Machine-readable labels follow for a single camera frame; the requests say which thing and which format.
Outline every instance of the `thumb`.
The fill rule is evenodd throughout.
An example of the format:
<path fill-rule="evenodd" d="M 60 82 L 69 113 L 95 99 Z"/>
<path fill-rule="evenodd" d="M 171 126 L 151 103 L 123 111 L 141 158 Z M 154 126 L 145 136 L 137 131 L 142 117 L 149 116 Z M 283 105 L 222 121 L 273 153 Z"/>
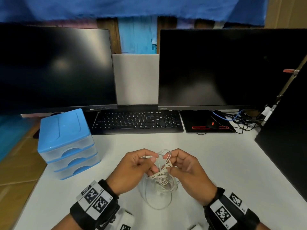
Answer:
<path fill-rule="evenodd" d="M 167 171 L 170 175 L 172 175 L 175 178 L 178 178 L 179 180 L 183 178 L 183 175 L 185 173 L 177 167 L 168 167 Z"/>
<path fill-rule="evenodd" d="M 145 172 L 147 172 L 148 170 L 149 170 L 149 168 L 151 167 L 151 166 L 153 166 L 154 165 L 154 163 L 156 162 L 156 158 L 155 157 L 151 157 L 151 158 L 149 158 L 149 159 L 144 159 L 144 162 L 141 164 L 141 165 L 139 165 L 139 167 L 141 168 L 141 170 L 145 173 Z"/>

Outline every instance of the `black keyboard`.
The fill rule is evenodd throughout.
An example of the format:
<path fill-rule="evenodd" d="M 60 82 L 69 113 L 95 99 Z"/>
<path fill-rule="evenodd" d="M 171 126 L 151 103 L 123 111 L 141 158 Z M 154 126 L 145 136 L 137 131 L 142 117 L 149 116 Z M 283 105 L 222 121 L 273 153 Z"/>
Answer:
<path fill-rule="evenodd" d="M 178 111 L 99 112 L 93 135 L 183 132 Z"/>

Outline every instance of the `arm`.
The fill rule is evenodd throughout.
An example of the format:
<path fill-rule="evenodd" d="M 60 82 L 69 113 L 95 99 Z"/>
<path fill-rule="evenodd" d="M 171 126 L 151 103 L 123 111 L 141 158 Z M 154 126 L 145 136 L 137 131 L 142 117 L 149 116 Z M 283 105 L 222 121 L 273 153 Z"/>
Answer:
<path fill-rule="evenodd" d="M 153 157 L 149 159 L 140 158 L 145 155 L 151 155 Z M 107 184 L 118 196 L 132 190 L 140 182 L 144 173 L 151 176 L 153 173 L 157 173 L 159 171 L 154 165 L 158 157 L 158 154 L 147 149 L 127 153 L 111 175 L 106 179 Z M 73 217 L 68 214 L 56 226 L 54 226 L 52 230 L 82 229 L 75 222 Z"/>
<path fill-rule="evenodd" d="M 181 149 L 172 151 L 170 159 L 173 166 L 168 172 L 181 182 L 186 192 L 196 199 L 202 206 L 208 205 L 215 197 L 217 187 L 207 176 L 197 158 Z M 270 230 L 264 224 L 258 224 L 256 230 Z"/>

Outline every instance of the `blue cable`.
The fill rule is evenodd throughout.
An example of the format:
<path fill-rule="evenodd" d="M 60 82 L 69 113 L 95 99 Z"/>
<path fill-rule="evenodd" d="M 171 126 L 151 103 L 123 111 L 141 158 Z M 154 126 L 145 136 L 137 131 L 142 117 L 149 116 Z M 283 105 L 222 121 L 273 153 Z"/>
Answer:
<path fill-rule="evenodd" d="M 244 111 L 244 110 L 240 110 L 239 113 L 237 113 L 237 115 L 236 115 L 233 119 L 231 119 L 231 120 L 225 119 L 225 118 L 223 118 L 223 117 L 217 115 L 216 113 L 213 112 L 213 110 L 212 110 L 211 112 L 212 112 L 213 114 L 215 114 L 216 116 L 220 117 L 221 119 L 224 119 L 224 120 L 227 120 L 227 121 L 233 121 L 233 120 L 235 120 L 235 119 L 239 116 L 239 114 L 241 114 L 242 111 Z"/>

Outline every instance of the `hand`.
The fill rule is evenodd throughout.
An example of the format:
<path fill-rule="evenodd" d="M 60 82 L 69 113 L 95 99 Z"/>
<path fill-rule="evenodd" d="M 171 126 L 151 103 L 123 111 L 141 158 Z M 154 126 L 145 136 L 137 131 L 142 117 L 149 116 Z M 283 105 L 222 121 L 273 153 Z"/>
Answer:
<path fill-rule="evenodd" d="M 153 156 L 149 159 L 142 159 L 142 156 Z M 115 170 L 106 179 L 107 184 L 117 195 L 132 190 L 146 173 L 148 176 L 159 172 L 155 162 L 159 155 L 147 149 L 128 152 L 122 158 Z"/>
<path fill-rule="evenodd" d="M 170 161 L 173 167 L 168 167 L 168 172 L 178 178 L 190 196 L 202 206 L 207 205 L 214 198 L 217 187 L 210 181 L 197 158 L 181 149 L 175 149 L 172 151 Z"/>

